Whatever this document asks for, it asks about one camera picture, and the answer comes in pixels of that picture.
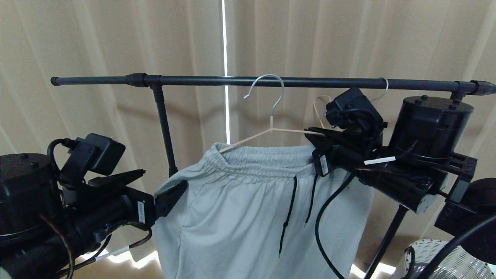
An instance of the metal hook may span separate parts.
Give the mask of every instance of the metal hook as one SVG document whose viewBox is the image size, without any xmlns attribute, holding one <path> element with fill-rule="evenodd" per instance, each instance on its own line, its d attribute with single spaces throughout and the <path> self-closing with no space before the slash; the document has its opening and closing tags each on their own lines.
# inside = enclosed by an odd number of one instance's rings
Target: metal hook
<svg viewBox="0 0 496 279">
<path fill-rule="evenodd" d="M 276 103 L 272 106 L 272 110 L 270 111 L 270 116 L 271 117 L 274 117 L 274 109 L 276 108 L 277 104 L 279 104 L 279 102 L 282 100 L 282 97 L 284 96 L 284 81 L 278 75 L 275 75 L 275 74 L 272 74 L 272 73 L 268 73 L 268 74 L 264 74 L 264 75 L 261 75 L 261 76 L 257 77 L 255 79 L 255 81 L 253 81 L 253 83 L 251 84 L 251 87 L 249 88 L 248 94 L 245 97 L 243 97 L 243 99 L 248 98 L 251 95 L 251 92 L 253 91 L 253 88 L 255 87 L 255 84 L 261 78 L 264 78 L 266 76 L 275 77 L 281 83 L 281 95 L 279 96 L 279 99 L 277 99 Z"/>
<path fill-rule="evenodd" d="M 385 77 L 381 77 L 382 79 L 384 79 L 386 81 L 386 89 L 384 90 L 384 92 L 381 94 L 381 96 L 375 98 L 375 99 L 372 99 L 371 102 L 374 102 L 374 101 L 377 101 L 379 100 L 380 98 L 384 97 L 384 95 L 386 95 L 386 92 L 388 91 L 389 89 L 389 80 L 387 80 L 387 78 Z"/>
</svg>

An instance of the drawstring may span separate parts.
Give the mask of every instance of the drawstring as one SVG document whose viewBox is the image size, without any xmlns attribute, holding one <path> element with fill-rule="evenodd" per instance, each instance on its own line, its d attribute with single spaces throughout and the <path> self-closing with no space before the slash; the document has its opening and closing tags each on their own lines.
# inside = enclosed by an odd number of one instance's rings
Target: drawstring
<svg viewBox="0 0 496 279">
<path fill-rule="evenodd" d="M 289 217 L 291 217 L 291 211 L 293 210 L 293 204 L 295 202 L 296 186 L 298 184 L 298 179 L 296 178 L 296 176 L 293 179 L 295 181 L 295 185 L 293 187 L 293 195 L 291 196 L 291 203 L 289 204 L 288 216 L 286 217 L 286 222 L 284 222 L 284 224 L 282 225 L 281 242 L 279 243 L 279 257 L 281 257 L 282 241 L 284 239 L 284 232 L 286 231 L 286 227 L 289 224 Z"/>
<path fill-rule="evenodd" d="M 313 207 L 313 195 L 315 194 L 315 185 L 317 184 L 317 178 L 318 178 L 318 174 L 315 174 L 315 178 L 313 179 L 313 187 L 311 189 L 311 199 L 310 199 L 309 214 L 307 216 L 307 219 L 305 220 L 305 225 L 303 227 L 306 227 L 306 225 L 307 225 L 307 223 L 309 222 L 309 219 L 310 219 L 311 208 Z"/>
</svg>

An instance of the pants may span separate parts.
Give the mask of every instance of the pants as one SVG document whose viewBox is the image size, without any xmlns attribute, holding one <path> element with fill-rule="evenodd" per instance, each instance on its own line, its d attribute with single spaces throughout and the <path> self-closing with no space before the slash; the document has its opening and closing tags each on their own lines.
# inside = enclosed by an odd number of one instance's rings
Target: pants
<svg viewBox="0 0 496 279">
<path fill-rule="evenodd" d="M 240 146 L 219 153 L 225 146 L 214 144 L 157 192 L 180 180 L 189 183 L 154 226 L 165 278 L 335 278 L 318 250 L 314 227 L 318 211 L 348 173 L 337 169 L 317 177 L 312 146 Z M 354 179 L 322 216 L 322 245 L 345 277 L 372 196 L 370 187 Z"/>
</svg>

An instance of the clothes rack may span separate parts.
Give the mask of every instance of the clothes rack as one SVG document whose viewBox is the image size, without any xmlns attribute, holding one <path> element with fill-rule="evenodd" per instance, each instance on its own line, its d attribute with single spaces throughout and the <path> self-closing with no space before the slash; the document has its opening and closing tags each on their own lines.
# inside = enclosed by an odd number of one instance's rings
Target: clothes rack
<svg viewBox="0 0 496 279">
<path fill-rule="evenodd" d="M 54 86 L 74 84 L 127 84 L 136 87 L 150 87 L 153 91 L 155 102 L 164 138 L 167 161 L 169 163 L 169 176 L 174 175 L 176 166 L 172 148 L 171 134 L 165 108 L 163 85 L 186 86 L 251 86 L 256 76 L 165 76 L 148 75 L 145 73 L 132 73 L 126 76 L 86 76 L 86 77 L 52 77 Z M 384 89 L 384 78 L 321 78 L 321 77 L 282 77 L 285 87 L 307 88 L 351 88 Z M 451 99 L 461 101 L 465 95 L 488 95 L 496 92 L 496 85 L 486 81 L 441 81 L 417 79 L 388 79 L 389 89 L 421 90 L 421 91 L 447 91 L 451 92 Z M 280 82 L 275 78 L 260 80 L 256 86 L 279 87 Z M 377 264 L 380 262 L 385 250 L 390 245 L 396 230 L 401 224 L 406 213 L 401 206 L 383 238 L 380 248 L 371 263 L 365 278 L 370 278 Z"/>
</svg>

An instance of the beige curtain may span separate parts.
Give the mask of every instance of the beige curtain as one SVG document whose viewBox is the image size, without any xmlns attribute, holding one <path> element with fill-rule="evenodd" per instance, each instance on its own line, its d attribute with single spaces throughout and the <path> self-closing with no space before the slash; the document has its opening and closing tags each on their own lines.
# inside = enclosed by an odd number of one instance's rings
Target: beige curtain
<svg viewBox="0 0 496 279">
<path fill-rule="evenodd" d="M 220 0 L 0 0 L 0 153 L 45 152 L 56 138 L 88 133 L 127 146 L 116 172 L 146 169 L 133 184 L 154 193 L 167 161 L 151 90 L 125 85 L 50 85 L 51 76 L 223 75 Z M 479 1 L 226 1 L 228 75 L 386 77 L 487 80 L 496 77 L 496 2 Z M 268 127 L 279 88 L 229 87 L 231 142 Z M 226 141 L 224 89 L 164 86 L 179 168 L 197 162 L 215 141 Z M 287 88 L 275 125 L 317 126 L 319 95 L 341 89 Z M 373 98 L 382 90 L 363 90 Z M 392 134 L 401 101 L 426 92 L 391 90 L 374 103 Z M 449 96 L 444 92 L 427 92 Z M 477 178 L 493 176 L 494 96 L 466 97 L 476 109 L 457 151 L 479 158 Z M 322 114 L 325 102 L 317 102 Z M 308 144 L 301 136 L 262 136 L 255 146 Z M 67 158 L 57 152 L 59 164 Z M 385 263 L 396 265 L 419 237 L 446 239 L 432 227 L 442 202 L 405 218 Z M 356 264 L 366 269 L 397 204 L 377 192 Z M 143 236 L 119 231 L 110 250 Z M 137 261 L 151 244 L 133 251 Z"/>
</svg>

